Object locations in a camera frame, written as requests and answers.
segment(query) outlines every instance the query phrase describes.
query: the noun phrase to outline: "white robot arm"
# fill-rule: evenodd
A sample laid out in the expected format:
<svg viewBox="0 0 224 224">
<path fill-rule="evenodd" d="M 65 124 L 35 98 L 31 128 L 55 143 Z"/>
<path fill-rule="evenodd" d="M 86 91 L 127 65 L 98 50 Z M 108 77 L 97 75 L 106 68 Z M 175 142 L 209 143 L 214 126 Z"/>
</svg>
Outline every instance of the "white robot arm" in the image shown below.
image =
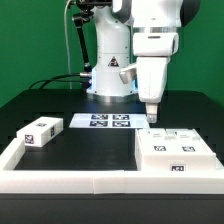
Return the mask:
<svg viewBox="0 0 224 224">
<path fill-rule="evenodd" d="M 194 18 L 200 0 L 77 0 L 76 4 L 83 14 L 98 7 L 95 13 L 98 63 L 92 70 L 92 88 L 87 92 L 104 99 L 128 96 L 133 93 L 130 83 L 137 74 L 139 99 L 146 103 L 148 122 L 155 123 L 157 105 L 166 85 L 167 65 L 178 51 L 177 28 Z M 110 16 L 109 8 L 100 12 L 104 6 L 112 7 L 116 19 Z M 128 65 L 129 33 L 122 23 L 138 29 L 133 36 L 135 64 Z M 119 58 L 121 66 L 108 66 L 113 58 Z"/>
<path fill-rule="evenodd" d="M 146 103 L 149 123 L 157 121 L 157 105 L 166 85 L 167 64 L 178 50 L 178 27 L 196 15 L 200 0 L 113 0 L 121 22 L 139 29 L 133 37 L 136 65 L 121 70 L 124 83 L 136 69 L 139 99 Z"/>
</svg>

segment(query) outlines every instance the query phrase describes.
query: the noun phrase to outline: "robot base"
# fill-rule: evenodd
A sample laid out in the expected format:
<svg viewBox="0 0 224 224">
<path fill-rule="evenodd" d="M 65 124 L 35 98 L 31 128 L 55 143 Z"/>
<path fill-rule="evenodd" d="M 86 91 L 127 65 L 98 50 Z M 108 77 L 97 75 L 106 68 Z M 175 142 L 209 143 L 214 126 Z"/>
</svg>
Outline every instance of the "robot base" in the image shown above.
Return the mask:
<svg viewBox="0 0 224 224">
<path fill-rule="evenodd" d="M 137 93 L 138 93 L 137 91 L 133 91 L 133 93 L 130 93 L 129 95 L 125 96 L 105 96 L 105 95 L 98 95 L 97 93 L 87 92 L 87 98 L 105 103 L 124 103 L 137 100 L 138 99 Z"/>
</svg>

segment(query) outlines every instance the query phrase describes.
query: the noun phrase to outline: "green wall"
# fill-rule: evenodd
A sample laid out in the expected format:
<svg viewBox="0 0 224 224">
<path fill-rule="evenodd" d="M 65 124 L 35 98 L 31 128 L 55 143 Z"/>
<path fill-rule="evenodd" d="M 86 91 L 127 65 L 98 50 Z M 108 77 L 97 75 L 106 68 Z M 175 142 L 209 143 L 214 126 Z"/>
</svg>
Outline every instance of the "green wall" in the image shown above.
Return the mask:
<svg viewBox="0 0 224 224">
<path fill-rule="evenodd" d="M 0 106 L 33 82 L 68 72 L 64 7 L 65 0 L 0 1 Z M 202 0 L 195 20 L 181 29 L 180 50 L 169 64 L 167 89 L 200 91 L 224 107 L 223 8 L 223 0 Z M 82 70 L 80 48 L 74 25 L 68 26 L 72 71 L 78 72 Z M 93 23 L 85 26 L 85 34 L 95 64 Z M 69 88 L 69 84 L 50 87 Z"/>
</svg>

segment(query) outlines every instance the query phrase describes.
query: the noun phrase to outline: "robot end effector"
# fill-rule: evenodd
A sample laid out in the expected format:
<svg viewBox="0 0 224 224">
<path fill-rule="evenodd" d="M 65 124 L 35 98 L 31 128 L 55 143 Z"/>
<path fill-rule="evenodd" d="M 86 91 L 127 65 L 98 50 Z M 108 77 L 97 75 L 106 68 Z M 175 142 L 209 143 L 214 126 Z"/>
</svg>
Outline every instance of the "robot end effector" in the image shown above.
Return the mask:
<svg viewBox="0 0 224 224">
<path fill-rule="evenodd" d="M 149 123 L 157 121 L 157 105 L 166 85 L 167 64 L 179 46 L 178 27 L 197 14 L 200 0 L 114 0 L 120 21 L 139 29 L 133 36 L 136 64 L 121 70 L 124 83 L 137 73 L 139 99 L 146 103 Z"/>
</svg>

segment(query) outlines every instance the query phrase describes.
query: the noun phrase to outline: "white border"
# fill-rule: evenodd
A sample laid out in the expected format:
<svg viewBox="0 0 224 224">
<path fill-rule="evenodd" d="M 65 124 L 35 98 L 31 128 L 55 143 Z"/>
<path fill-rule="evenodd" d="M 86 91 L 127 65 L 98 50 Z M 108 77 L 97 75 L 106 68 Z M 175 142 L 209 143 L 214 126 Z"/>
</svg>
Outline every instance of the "white border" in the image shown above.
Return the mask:
<svg viewBox="0 0 224 224">
<path fill-rule="evenodd" d="M 21 194 L 224 194 L 224 168 L 209 172 L 14 171 L 25 153 L 14 139 L 0 156 L 0 193 Z"/>
</svg>

